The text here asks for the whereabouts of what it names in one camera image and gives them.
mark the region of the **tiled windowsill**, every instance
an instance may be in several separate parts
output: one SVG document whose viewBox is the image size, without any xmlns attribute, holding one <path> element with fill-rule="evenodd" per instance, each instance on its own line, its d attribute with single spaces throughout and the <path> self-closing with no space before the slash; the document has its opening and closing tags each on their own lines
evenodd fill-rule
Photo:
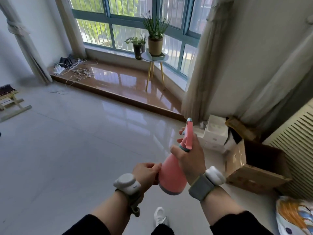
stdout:
<svg viewBox="0 0 313 235">
<path fill-rule="evenodd" d="M 96 47 L 96 46 L 91 46 L 91 45 L 86 45 L 85 44 L 85 48 L 87 49 L 92 49 L 92 50 L 96 50 L 96 51 L 100 51 L 100 52 L 104 52 L 104 53 L 108 53 L 108 54 L 113 54 L 113 55 L 118 55 L 118 56 L 123 56 L 123 57 L 127 57 L 127 58 L 132 58 L 135 59 L 135 55 L 131 54 L 131 53 L 126 53 L 126 52 L 120 52 L 120 51 L 116 51 L 116 50 L 110 50 L 110 49 L 106 49 L 106 48 L 101 48 L 101 47 Z M 159 64 L 155 64 L 155 66 L 161 70 L 161 67 Z M 167 75 L 167 77 L 169 79 L 171 79 L 181 90 L 185 91 L 186 89 L 186 85 L 187 85 L 187 81 L 185 79 L 182 79 L 179 75 L 175 74 L 173 71 L 171 71 L 169 68 L 167 68 L 165 65 L 163 65 L 163 72 L 165 75 Z"/>
</svg>

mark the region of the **white radiator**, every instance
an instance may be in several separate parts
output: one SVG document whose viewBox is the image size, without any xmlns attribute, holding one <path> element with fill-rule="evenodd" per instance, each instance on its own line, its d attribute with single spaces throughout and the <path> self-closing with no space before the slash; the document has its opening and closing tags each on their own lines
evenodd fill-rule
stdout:
<svg viewBox="0 0 313 235">
<path fill-rule="evenodd" d="M 287 154 L 293 180 L 278 189 L 294 198 L 313 199 L 313 99 L 263 144 L 279 148 Z"/>
</svg>

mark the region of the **pink spray bottle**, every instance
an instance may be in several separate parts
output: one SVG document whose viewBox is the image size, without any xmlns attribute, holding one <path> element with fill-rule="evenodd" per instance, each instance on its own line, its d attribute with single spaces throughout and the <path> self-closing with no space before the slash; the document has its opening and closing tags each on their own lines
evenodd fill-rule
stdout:
<svg viewBox="0 0 313 235">
<path fill-rule="evenodd" d="M 191 118 L 187 119 L 187 124 L 184 132 L 182 133 L 184 139 L 180 143 L 179 147 L 189 152 L 192 148 L 194 129 Z M 162 164 L 161 171 L 159 172 L 159 186 L 161 189 L 172 196 L 182 193 L 187 185 L 187 180 L 184 172 L 179 167 L 178 159 L 170 154 L 168 158 Z"/>
</svg>

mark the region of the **spray bottle cap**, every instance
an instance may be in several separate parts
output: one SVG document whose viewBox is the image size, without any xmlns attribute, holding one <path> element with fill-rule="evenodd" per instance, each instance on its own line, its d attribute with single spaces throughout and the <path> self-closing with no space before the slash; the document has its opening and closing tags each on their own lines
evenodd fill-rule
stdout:
<svg viewBox="0 0 313 235">
<path fill-rule="evenodd" d="M 192 149 L 193 136 L 194 136 L 194 128 L 193 121 L 191 118 L 187 119 L 187 124 L 185 130 L 182 132 L 182 135 L 185 135 L 182 142 L 179 144 L 179 147 L 189 152 Z"/>
</svg>

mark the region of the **small round table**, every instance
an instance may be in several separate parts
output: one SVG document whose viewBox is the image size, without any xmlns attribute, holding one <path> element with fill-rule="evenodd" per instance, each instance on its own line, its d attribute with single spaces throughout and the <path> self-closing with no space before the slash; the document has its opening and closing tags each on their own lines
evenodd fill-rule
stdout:
<svg viewBox="0 0 313 235">
<path fill-rule="evenodd" d="M 149 68 L 149 72 L 148 72 L 148 80 L 147 80 L 147 85 L 146 85 L 146 91 L 148 90 L 148 84 L 149 84 L 149 79 L 150 79 L 150 73 L 151 73 L 151 67 L 152 67 L 152 74 L 151 74 L 151 78 L 153 78 L 153 70 L 154 70 L 154 63 L 160 63 L 161 65 L 161 72 L 162 72 L 162 81 L 163 81 L 163 86 L 165 86 L 164 84 L 164 74 L 163 74 L 163 62 L 168 60 L 168 55 L 164 54 L 165 58 L 162 60 L 152 60 L 148 55 L 147 52 L 142 53 L 141 57 L 150 62 L 150 68 Z"/>
</svg>

